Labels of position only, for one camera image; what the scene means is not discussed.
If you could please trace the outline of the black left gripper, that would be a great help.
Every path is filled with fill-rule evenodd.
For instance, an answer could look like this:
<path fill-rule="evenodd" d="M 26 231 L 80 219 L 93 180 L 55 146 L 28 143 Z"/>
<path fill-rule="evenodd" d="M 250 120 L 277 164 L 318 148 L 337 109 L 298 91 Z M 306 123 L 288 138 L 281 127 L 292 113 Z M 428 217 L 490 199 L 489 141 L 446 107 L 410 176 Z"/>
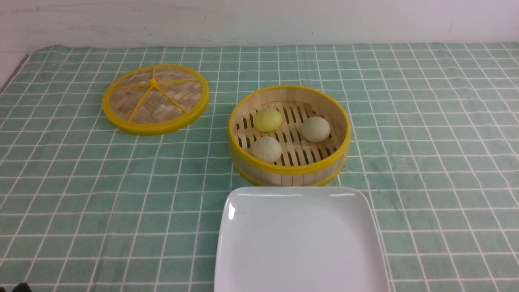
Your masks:
<path fill-rule="evenodd" d="M 28 283 L 19 283 L 17 286 L 15 286 L 12 290 L 12 292 L 32 292 L 30 286 Z"/>

